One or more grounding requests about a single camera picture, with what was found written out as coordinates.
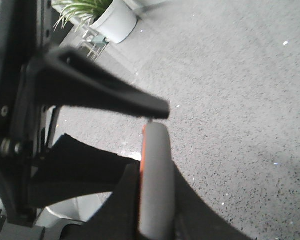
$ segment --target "gray foam grip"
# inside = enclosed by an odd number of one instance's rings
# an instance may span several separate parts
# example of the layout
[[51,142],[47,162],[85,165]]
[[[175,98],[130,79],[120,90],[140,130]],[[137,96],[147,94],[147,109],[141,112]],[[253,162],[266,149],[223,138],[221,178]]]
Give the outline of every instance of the gray foam grip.
[[144,128],[139,233],[149,240],[173,238],[175,177],[167,128],[150,123]]

